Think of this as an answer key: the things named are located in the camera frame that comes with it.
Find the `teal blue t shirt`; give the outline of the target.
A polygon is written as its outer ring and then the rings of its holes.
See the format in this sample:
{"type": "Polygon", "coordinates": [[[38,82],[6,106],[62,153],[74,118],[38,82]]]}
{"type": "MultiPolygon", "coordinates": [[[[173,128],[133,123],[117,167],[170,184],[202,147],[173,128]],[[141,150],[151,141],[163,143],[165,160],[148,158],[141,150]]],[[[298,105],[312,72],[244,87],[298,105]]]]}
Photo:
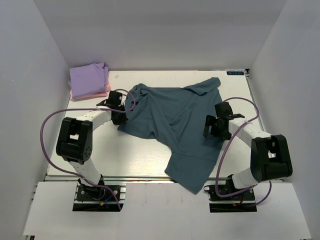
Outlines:
{"type": "Polygon", "coordinates": [[[118,130],[128,135],[155,139],[169,147],[165,173],[197,194],[212,173],[223,140],[203,135],[206,117],[215,116],[222,102],[220,79],[212,77],[185,87],[149,87],[137,84],[125,102],[127,122],[118,130]]]}

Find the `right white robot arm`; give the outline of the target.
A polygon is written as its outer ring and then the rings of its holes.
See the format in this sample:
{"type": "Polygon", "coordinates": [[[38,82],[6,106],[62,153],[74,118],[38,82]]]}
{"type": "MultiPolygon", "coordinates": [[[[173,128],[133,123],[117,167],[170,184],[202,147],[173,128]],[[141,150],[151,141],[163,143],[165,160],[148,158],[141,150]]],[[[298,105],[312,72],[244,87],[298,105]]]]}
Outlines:
{"type": "Polygon", "coordinates": [[[216,115],[207,115],[203,135],[212,135],[227,142],[222,152],[217,174],[220,173],[224,158],[235,138],[250,148],[250,166],[230,175],[222,189],[214,185],[214,193],[220,198],[238,199],[243,193],[261,182],[290,177],[293,174],[287,139],[254,128],[255,117],[246,119],[234,113],[228,100],[214,106],[216,115]]]}

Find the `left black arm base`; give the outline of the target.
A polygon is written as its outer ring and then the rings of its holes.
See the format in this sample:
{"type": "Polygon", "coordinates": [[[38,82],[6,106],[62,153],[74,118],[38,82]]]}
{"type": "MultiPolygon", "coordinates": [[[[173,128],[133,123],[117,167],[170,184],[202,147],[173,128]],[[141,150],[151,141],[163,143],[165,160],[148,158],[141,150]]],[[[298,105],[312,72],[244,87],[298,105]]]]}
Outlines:
{"type": "Polygon", "coordinates": [[[105,180],[106,188],[88,186],[77,181],[73,201],[73,212],[120,212],[125,203],[126,182],[105,180]]]}

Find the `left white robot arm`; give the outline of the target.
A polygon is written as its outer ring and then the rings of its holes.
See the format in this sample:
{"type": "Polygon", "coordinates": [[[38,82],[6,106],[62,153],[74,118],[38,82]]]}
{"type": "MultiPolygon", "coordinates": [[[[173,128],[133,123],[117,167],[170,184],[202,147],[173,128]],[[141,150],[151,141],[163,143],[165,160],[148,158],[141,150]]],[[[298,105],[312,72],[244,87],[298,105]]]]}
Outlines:
{"type": "Polygon", "coordinates": [[[118,91],[110,91],[108,98],[99,102],[94,110],[77,118],[65,117],[60,127],[56,154],[74,168],[80,183],[89,186],[88,193],[96,200],[105,196],[106,187],[91,159],[93,132],[109,121],[117,126],[128,120],[123,96],[118,91]]]}

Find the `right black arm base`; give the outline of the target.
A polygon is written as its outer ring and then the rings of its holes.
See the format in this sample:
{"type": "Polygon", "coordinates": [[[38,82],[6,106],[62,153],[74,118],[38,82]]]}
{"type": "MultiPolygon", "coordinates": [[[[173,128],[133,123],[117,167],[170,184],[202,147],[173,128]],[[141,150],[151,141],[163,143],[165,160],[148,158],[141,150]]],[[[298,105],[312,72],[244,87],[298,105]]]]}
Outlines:
{"type": "Polygon", "coordinates": [[[210,213],[254,213],[257,212],[256,197],[253,187],[236,189],[232,176],[217,185],[203,187],[209,196],[210,213]]]}

